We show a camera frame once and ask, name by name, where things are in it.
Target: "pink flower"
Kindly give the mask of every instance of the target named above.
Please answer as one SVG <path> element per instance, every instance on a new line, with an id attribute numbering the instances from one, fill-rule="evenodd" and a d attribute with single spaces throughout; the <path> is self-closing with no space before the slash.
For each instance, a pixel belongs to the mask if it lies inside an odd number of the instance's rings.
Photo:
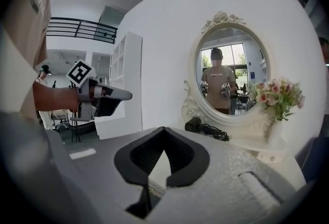
<path id="1" fill-rule="evenodd" d="M 275 105 L 276 103 L 277 103 L 277 101 L 276 101 L 276 99 L 275 99 L 273 96 L 269 96 L 269 97 L 267 98 L 267 104 L 268 104 L 269 106 Z"/>
<path id="2" fill-rule="evenodd" d="M 263 103 L 265 103 L 266 100 L 267 100 L 266 95 L 257 95 L 257 97 L 256 97 L 256 101 L 257 102 L 263 102 Z"/>
<path id="3" fill-rule="evenodd" d="M 272 87 L 273 85 L 274 85 L 274 80 L 271 80 L 271 81 L 268 81 L 267 82 L 267 85 L 269 86 L 269 87 Z"/>
<path id="4" fill-rule="evenodd" d="M 278 94 L 280 92 L 280 87 L 278 87 L 277 85 L 274 85 L 272 87 L 272 92 L 274 92 L 275 94 Z"/>
<path id="5" fill-rule="evenodd" d="M 299 99 L 299 102 L 298 102 L 298 109 L 301 109 L 304 107 L 304 104 L 305 104 L 305 96 L 301 96 L 301 98 Z"/>
<path id="6" fill-rule="evenodd" d="M 263 82 L 260 82 L 260 83 L 258 84 L 258 88 L 263 89 L 263 88 L 264 88 L 264 83 L 263 83 Z"/>
<path id="7" fill-rule="evenodd" d="M 292 89 L 293 89 L 293 83 L 292 82 L 288 82 L 287 84 L 286 84 L 286 91 L 291 91 Z"/>

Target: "black cable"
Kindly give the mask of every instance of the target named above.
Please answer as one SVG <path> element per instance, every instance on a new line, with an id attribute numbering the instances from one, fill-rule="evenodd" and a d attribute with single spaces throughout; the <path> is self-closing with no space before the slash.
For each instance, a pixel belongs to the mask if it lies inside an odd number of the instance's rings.
<path id="1" fill-rule="evenodd" d="M 224 132 L 222 130 L 219 130 L 217 127 L 211 126 L 207 123 L 201 125 L 201 131 L 205 135 L 212 135 L 214 139 L 220 140 L 220 141 L 229 141 L 230 138 L 227 135 L 227 132 Z"/>

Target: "round mirror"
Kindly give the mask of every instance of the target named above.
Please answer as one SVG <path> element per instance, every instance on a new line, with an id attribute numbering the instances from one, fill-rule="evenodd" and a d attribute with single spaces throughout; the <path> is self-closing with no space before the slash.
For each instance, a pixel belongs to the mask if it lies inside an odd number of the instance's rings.
<path id="1" fill-rule="evenodd" d="M 267 60 L 254 39 L 237 28 L 222 28 L 200 46 L 196 79 L 200 93 L 215 110 L 243 115 L 255 106 L 248 88 L 268 80 Z"/>

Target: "window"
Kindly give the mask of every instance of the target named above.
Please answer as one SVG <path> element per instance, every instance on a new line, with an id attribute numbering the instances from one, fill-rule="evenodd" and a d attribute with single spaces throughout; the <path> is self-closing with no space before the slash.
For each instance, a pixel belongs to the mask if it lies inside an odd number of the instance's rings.
<path id="1" fill-rule="evenodd" d="M 218 47 L 223 52 L 224 66 L 229 66 L 237 76 L 236 83 L 240 87 L 246 84 L 248 88 L 248 65 L 246 61 L 245 50 L 242 44 L 234 44 L 229 46 Z M 212 66 L 210 60 L 211 49 L 206 49 L 201 52 L 203 70 Z"/>

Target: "gray floor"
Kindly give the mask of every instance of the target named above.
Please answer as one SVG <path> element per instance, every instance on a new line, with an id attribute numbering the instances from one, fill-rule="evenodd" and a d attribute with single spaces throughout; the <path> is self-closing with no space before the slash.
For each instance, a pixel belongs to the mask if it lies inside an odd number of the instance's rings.
<path id="1" fill-rule="evenodd" d="M 93 131 L 87 134 L 80 135 L 81 142 L 76 142 L 76 135 L 73 136 L 73 142 L 71 141 L 71 130 L 65 130 L 60 133 L 63 143 L 65 143 L 66 149 L 70 151 L 80 150 L 82 148 L 91 147 L 92 143 L 100 141 L 97 131 Z"/>

